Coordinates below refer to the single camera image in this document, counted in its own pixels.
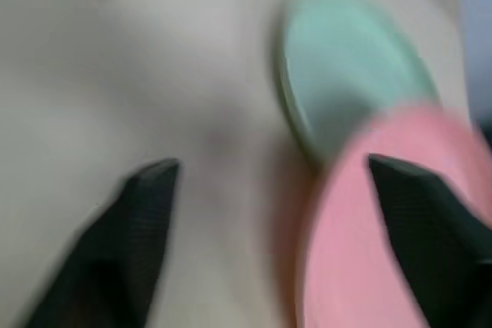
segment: green circular object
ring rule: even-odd
[[[438,101],[424,63],[392,20],[366,0],[290,0],[280,92],[310,159],[331,162],[369,115]]]

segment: round plastic lid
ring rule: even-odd
[[[318,163],[333,160],[368,114],[437,100],[410,42],[365,0],[290,0],[281,47],[287,115]]]
[[[427,322],[388,246],[367,155],[438,173],[492,224],[492,159],[481,136],[437,107],[400,109],[364,126],[321,192],[309,236],[299,320],[304,328],[416,328]]]

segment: pink disc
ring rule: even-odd
[[[305,250],[298,311],[304,328],[427,325],[387,242],[369,153],[433,170],[492,225],[492,158],[479,134],[438,107],[402,108],[369,122],[321,191]]]

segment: mint green disc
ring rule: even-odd
[[[318,164],[331,162],[369,115],[436,101],[417,51],[366,0],[290,0],[280,55],[292,129]]]

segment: beige surface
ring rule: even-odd
[[[378,1],[464,114],[447,13],[434,0]],[[280,3],[0,0],[0,326],[117,179],[167,156],[185,168],[151,326],[284,326],[273,260],[287,251],[272,245],[290,243],[308,176],[269,70]]]

